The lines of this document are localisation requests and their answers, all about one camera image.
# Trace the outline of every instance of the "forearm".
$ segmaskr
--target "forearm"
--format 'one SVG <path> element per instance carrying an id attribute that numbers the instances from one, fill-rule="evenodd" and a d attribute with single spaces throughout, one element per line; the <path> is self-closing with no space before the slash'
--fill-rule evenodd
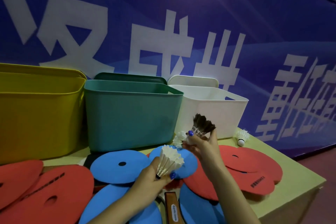
<path id="1" fill-rule="evenodd" d="M 212 181 L 228 224 L 260 224 L 237 183 L 225 166 Z"/>
<path id="2" fill-rule="evenodd" d="M 130 193 L 115 201 L 88 224 L 125 224 L 141 211 L 138 200 Z"/>

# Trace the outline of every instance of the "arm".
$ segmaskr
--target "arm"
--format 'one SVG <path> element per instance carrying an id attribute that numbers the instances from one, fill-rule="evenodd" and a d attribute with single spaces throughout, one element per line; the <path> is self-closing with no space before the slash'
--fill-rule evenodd
<path id="1" fill-rule="evenodd" d="M 260 224 L 259 219 L 246 201 L 232 175 L 226 169 L 219 151 L 216 131 L 209 140 L 202 140 L 189 131 L 189 141 L 183 148 L 191 151 L 200 160 L 203 170 L 212 182 L 225 219 L 229 224 Z"/>
<path id="2" fill-rule="evenodd" d="M 149 206 L 161 192 L 162 188 L 169 184 L 176 174 L 164 176 L 156 180 L 156 172 L 160 159 L 154 158 L 152 163 L 144 168 L 133 186 L 128 192 L 108 206 L 88 224 L 125 224 L 137 213 Z"/>

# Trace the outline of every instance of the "wooden handle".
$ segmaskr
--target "wooden handle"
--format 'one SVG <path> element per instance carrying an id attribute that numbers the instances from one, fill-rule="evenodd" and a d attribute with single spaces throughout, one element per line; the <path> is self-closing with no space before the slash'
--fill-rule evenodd
<path id="1" fill-rule="evenodd" d="M 168 224 L 183 224 L 179 201 L 175 192 L 165 193 Z"/>

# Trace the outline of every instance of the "person's left hand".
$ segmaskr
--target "person's left hand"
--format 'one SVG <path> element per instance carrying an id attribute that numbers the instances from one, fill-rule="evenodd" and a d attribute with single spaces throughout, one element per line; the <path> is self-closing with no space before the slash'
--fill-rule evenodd
<path id="1" fill-rule="evenodd" d="M 156 180 L 159 163 L 160 158 L 154 158 L 151 164 L 141 171 L 133 186 L 125 195 L 132 197 L 134 202 L 138 203 L 139 211 L 149 206 L 163 187 L 176 177 L 176 174 L 172 172 L 170 175 L 163 176 L 161 179 Z"/>

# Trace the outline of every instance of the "table top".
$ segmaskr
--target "table top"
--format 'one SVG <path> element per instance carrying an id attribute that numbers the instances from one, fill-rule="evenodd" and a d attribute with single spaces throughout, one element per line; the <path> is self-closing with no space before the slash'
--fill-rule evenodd
<path id="1" fill-rule="evenodd" d="M 220 145 L 229 145 L 237 147 L 235 139 L 220 139 Z M 258 150 L 271 158 L 273 158 L 283 170 L 283 177 L 279 184 L 275 186 L 274 192 L 264 197 L 261 201 L 252 201 L 248 199 L 252 209 L 258 218 L 274 211 L 287 202 L 299 197 L 314 188 L 319 188 L 326 181 L 323 177 L 305 168 L 298 162 L 288 158 L 284 154 L 268 146 L 264 142 L 255 137 L 250 137 L 250 140 L 245 143 L 244 147 Z M 153 148 L 140 150 L 144 154 L 148 154 Z M 49 159 L 44 161 L 44 166 L 58 166 L 58 165 L 73 165 L 83 161 L 86 156 L 90 154 L 89 148 L 76 151 L 70 155 Z"/>

